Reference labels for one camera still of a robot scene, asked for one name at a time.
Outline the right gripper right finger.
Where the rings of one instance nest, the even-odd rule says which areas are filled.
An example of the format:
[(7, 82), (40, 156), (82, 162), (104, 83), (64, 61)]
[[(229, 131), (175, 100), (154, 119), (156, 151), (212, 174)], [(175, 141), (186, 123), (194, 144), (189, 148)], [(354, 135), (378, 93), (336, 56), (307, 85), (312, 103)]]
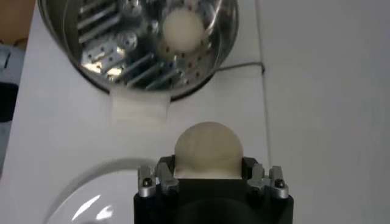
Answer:
[(255, 192), (263, 195), (269, 191), (273, 198), (288, 198), (289, 188), (283, 178), (280, 166), (272, 166), (266, 175), (265, 168), (255, 158), (244, 157), (242, 159), (242, 179)]

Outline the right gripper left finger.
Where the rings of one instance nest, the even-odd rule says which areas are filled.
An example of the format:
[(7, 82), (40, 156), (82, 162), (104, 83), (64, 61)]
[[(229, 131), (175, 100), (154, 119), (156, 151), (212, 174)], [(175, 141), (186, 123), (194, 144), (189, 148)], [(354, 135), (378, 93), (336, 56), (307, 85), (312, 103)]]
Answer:
[(157, 186), (163, 195), (175, 195), (179, 192), (179, 180), (174, 177), (176, 167), (175, 155), (162, 157), (152, 167), (142, 165), (137, 168), (138, 195), (150, 198), (156, 195)]

